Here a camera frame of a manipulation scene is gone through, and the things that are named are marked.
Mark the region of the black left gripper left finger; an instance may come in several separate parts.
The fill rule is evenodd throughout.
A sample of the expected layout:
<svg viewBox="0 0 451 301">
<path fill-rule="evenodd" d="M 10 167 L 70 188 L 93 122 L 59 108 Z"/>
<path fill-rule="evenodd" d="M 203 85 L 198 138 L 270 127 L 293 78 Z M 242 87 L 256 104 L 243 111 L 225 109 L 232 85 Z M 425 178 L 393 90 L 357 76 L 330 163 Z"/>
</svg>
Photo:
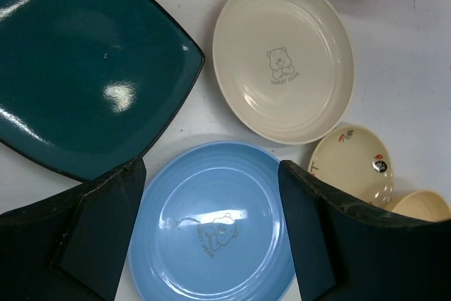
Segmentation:
<svg viewBox="0 0 451 301">
<path fill-rule="evenodd" d="M 134 159 L 1 215 L 2 300 L 114 300 L 147 171 Z"/>
</svg>

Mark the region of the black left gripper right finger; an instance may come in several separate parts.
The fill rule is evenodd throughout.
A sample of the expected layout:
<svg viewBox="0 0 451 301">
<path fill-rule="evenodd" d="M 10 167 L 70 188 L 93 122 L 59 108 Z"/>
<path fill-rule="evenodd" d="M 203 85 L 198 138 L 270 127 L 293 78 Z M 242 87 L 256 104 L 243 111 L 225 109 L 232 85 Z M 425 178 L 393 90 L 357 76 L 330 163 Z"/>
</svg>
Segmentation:
<svg viewBox="0 0 451 301">
<path fill-rule="evenodd" d="M 278 167 L 303 300 L 449 300 L 450 222 L 413 219 Z"/>
</svg>

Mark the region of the teal square plate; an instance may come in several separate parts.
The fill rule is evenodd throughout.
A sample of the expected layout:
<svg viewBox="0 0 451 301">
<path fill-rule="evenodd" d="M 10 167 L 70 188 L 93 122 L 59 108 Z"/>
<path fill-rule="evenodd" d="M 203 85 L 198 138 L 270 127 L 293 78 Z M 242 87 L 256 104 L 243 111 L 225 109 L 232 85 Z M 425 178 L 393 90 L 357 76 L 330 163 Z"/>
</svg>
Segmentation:
<svg viewBox="0 0 451 301">
<path fill-rule="evenodd" d="M 155 0 L 1 0 L 1 141 L 92 180 L 152 147 L 204 60 Z"/>
</svg>

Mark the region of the small cream patterned plate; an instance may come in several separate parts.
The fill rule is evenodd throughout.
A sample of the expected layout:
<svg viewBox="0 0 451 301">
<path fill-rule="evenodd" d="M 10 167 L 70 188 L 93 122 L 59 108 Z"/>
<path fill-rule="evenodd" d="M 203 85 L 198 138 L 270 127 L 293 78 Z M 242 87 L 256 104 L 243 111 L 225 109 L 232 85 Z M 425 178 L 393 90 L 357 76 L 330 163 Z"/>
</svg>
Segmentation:
<svg viewBox="0 0 451 301">
<path fill-rule="evenodd" d="M 393 198 L 393 165 L 388 150 L 373 132 L 344 125 L 316 146 L 308 172 L 319 180 L 377 207 Z"/>
</svg>

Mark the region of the tan bear plate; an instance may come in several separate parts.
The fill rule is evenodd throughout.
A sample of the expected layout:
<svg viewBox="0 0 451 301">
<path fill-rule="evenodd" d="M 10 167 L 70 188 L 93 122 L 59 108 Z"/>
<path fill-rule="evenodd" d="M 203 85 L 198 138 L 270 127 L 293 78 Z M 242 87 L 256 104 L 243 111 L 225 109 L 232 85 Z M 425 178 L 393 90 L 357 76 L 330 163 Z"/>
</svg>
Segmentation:
<svg viewBox="0 0 451 301">
<path fill-rule="evenodd" d="M 419 190 L 395 197 L 385 207 L 388 211 L 429 222 L 450 220 L 450 207 L 441 195 Z"/>
</svg>

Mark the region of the blue bear plate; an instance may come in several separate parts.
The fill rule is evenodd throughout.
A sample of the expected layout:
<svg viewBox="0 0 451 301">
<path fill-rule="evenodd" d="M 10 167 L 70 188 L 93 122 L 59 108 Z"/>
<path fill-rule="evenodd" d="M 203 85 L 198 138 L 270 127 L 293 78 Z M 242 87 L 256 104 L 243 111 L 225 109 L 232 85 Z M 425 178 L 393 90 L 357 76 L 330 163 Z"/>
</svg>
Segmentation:
<svg viewBox="0 0 451 301">
<path fill-rule="evenodd" d="M 143 300 L 281 300 L 295 279 L 279 160 L 243 142 L 194 147 L 148 184 L 129 247 Z"/>
</svg>

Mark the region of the cream bear plate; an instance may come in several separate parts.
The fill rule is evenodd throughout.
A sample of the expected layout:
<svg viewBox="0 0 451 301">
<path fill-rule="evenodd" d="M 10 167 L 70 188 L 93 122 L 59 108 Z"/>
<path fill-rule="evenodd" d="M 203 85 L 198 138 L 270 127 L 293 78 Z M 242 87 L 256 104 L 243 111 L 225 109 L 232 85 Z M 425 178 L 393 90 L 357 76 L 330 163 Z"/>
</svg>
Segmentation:
<svg viewBox="0 0 451 301">
<path fill-rule="evenodd" d="M 233 113 L 281 144 L 324 137 L 352 96 L 350 39 L 327 0 L 228 0 L 214 29 L 212 58 Z"/>
</svg>

